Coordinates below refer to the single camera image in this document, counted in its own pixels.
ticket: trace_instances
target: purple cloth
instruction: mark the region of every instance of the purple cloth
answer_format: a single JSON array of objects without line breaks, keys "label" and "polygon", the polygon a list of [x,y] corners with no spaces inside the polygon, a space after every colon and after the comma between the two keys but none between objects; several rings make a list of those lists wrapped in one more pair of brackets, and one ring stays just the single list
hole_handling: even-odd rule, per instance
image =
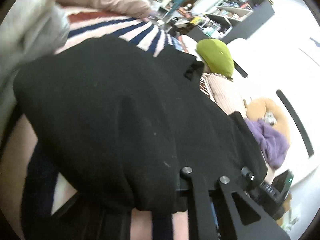
[{"label": "purple cloth", "polygon": [[289,149],[287,138],[262,119],[250,121],[245,118],[244,121],[258,142],[266,162],[271,168],[280,168]]}]

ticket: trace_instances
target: screw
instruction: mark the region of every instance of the screw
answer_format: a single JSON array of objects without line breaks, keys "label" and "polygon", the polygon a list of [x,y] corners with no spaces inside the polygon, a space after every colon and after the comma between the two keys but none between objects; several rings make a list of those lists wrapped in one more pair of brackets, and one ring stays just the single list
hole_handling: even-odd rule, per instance
[{"label": "screw", "polygon": [[230,179],[227,176],[222,176],[220,178],[221,183],[228,184],[230,182]]},{"label": "screw", "polygon": [[241,169],[241,174],[242,174],[242,176],[246,177],[249,173],[250,173],[250,170],[248,169],[248,167],[244,166],[244,167]]},{"label": "screw", "polygon": [[190,167],[183,167],[183,168],[182,168],[182,172],[183,172],[184,174],[190,174],[190,173],[192,172],[192,168],[190,168]]}]

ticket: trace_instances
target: black device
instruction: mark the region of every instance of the black device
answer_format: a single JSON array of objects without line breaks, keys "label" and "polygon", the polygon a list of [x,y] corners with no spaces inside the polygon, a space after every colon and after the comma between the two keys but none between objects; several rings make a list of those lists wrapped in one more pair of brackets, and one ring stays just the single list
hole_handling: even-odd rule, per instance
[{"label": "black device", "polygon": [[[247,167],[243,167],[241,172],[249,181],[252,176],[254,177]],[[282,204],[287,198],[292,180],[293,175],[287,170],[275,177],[271,185],[264,181],[259,187],[248,191],[248,193],[258,205],[263,207],[265,212],[276,220],[283,215]]]}]

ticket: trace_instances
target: stuffed toy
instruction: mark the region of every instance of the stuffed toy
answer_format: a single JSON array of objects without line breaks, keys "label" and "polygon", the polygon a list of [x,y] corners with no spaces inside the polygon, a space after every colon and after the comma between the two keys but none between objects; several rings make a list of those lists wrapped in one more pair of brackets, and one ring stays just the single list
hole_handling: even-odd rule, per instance
[{"label": "stuffed toy", "polygon": [[287,138],[289,145],[291,144],[288,119],[281,107],[277,106],[271,99],[258,98],[252,100],[247,106],[247,117],[251,121],[262,118],[265,122],[269,122],[272,128],[282,133]]}]

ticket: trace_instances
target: green hat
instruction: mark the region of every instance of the green hat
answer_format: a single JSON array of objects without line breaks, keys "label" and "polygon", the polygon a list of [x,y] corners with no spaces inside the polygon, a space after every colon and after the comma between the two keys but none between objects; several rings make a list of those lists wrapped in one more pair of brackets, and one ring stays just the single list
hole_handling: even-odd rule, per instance
[{"label": "green hat", "polygon": [[213,73],[230,78],[235,68],[226,44],[219,40],[206,39],[198,42],[197,53],[204,59]]}]

